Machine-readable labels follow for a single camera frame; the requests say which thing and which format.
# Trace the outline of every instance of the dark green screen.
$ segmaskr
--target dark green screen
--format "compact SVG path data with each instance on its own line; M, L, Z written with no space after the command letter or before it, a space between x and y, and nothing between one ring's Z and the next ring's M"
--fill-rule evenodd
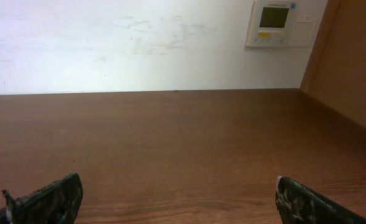
M288 8L264 7L260 27L285 28L288 13Z

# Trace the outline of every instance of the wooden trim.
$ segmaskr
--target wooden trim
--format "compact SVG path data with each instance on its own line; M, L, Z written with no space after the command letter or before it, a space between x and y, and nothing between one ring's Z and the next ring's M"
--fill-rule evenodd
M311 83L314 80L319 62L321 61L326 42L329 38L329 33L337 13L337 9L340 5L340 1L341 0L328 0L326 4L321 25L319 26L318 34L314 43L313 51L311 52L306 72L304 73L303 80L301 81L300 89L305 93L308 93L311 88Z

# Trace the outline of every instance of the wooden table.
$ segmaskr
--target wooden table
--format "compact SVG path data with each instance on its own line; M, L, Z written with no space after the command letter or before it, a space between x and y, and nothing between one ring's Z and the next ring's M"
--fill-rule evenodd
M75 223L281 223L277 175L366 217L366 130L298 90L0 96L0 191L71 172Z

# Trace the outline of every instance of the wooden surface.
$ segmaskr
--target wooden surface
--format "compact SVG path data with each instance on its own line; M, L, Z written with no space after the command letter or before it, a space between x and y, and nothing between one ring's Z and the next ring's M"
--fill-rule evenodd
M328 0L324 15L319 25L316 41L314 43L313 51L311 52L310 58L308 60L306 72L304 74L303 80L301 81L300 89L305 93L309 92L311 84L314 80L314 76L317 72L319 63L323 57L324 49L329 39L329 34L334 23L337 10L339 8L341 0Z
M0 191L70 172L76 223L281 223L277 175L366 217L366 130L298 90L0 96Z
M344 0L308 91L366 127L366 0Z

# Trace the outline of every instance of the black object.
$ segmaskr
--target black object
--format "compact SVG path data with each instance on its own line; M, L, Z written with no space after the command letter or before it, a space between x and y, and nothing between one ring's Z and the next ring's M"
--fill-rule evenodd
M275 198L283 224L366 224L366 218L289 177L278 177Z
M3 190L6 207L0 224L72 224L78 215L83 189L78 174L70 174L22 198Z

